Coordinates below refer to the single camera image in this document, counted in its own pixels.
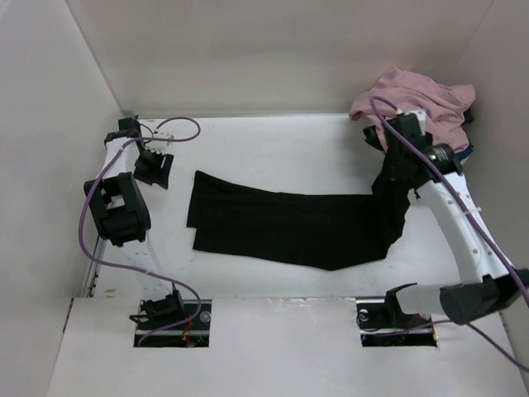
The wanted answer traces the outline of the black trousers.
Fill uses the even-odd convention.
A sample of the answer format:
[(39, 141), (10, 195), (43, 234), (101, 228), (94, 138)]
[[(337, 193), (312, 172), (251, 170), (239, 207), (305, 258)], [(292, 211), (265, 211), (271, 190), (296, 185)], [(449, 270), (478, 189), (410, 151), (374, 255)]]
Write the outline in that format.
[(371, 194), (304, 195), (194, 176), (187, 225), (196, 251), (334, 271), (386, 258), (411, 187), (383, 163)]

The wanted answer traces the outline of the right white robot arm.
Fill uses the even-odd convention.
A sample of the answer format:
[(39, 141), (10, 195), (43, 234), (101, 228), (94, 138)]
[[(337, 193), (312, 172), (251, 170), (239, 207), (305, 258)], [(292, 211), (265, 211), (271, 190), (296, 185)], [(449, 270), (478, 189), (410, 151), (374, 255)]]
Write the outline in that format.
[(458, 269), (454, 285), (411, 283), (387, 292), (385, 321), (396, 328), (413, 314), (441, 314), (466, 325), (507, 309), (528, 287), (528, 271), (509, 270), (511, 262), (486, 228), (468, 190), (462, 164), (447, 144), (435, 145), (425, 130), (423, 111), (405, 112), (387, 121), (386, 158), (431, 210)]

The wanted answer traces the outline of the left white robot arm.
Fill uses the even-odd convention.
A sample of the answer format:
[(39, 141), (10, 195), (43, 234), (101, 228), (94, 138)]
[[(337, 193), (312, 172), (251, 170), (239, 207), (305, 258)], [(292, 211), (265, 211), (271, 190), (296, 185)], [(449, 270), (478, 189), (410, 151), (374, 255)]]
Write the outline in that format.
[(127, 266), (138, 269), (143, 300), (140, 312), (130, 320), (142, 330), (174, 330), (183, 325), (188, 313), (175, 283), (152, 276), (159, 274), (162, 266), (149, 239), (150, 213), (137, 184), (167, 189), (174, 157), (151, 150), (143, 141), (122, 147), (140, 136), (141, 124), (130, 117), (118, 121), (117, 132), (107, 134), (107, 172), (89, 200), (89, 208), (99, 236), (119, 249)]

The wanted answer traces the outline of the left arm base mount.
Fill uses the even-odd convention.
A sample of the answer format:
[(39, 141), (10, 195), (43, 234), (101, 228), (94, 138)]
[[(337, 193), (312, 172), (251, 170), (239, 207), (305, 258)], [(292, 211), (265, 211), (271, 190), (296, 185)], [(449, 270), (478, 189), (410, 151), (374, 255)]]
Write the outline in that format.
[(212, 301), (183, 299), (177, 289), (159, 300), (144, 300), (138, 313), (129, 316), (135, 324), (134, 347), (209, 347)]

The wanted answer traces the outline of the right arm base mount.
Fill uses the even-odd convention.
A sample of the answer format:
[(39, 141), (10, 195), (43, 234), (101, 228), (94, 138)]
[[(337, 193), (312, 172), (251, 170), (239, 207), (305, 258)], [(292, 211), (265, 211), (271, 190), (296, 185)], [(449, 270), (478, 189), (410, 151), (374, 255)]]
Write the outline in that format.
[(437, 347), (431, 316), (406, 314), (396, 293), (412, 284), (391, 289), (381, 298), (356, 300), (356, 324), (362, 347)]

